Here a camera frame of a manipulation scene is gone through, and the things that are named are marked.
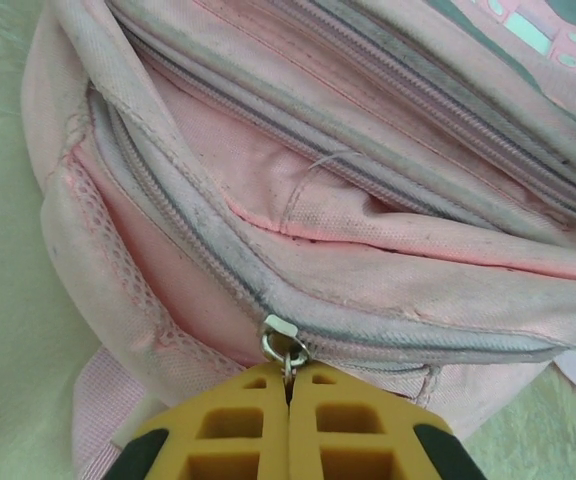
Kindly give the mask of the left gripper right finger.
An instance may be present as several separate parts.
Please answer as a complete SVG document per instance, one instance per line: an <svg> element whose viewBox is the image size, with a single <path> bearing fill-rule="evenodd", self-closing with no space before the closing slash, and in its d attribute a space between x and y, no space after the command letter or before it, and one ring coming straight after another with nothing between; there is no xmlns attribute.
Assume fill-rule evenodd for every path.
<svg viewBox="0 0 576 480"><path fill-rule="evenodd" d="M291 479L469 479L471 457L439 416L322 363L296 376Z"/></svg>

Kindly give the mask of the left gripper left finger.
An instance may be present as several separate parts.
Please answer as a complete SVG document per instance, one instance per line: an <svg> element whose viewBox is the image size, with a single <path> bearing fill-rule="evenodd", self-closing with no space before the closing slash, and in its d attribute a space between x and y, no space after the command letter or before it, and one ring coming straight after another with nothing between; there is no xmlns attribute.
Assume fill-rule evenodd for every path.
<svg viewBox="0 0 576 480"><path fill-rule="evenodd" d="M107 479L286 479L288 407L274 363L150 418Z"/></svg>

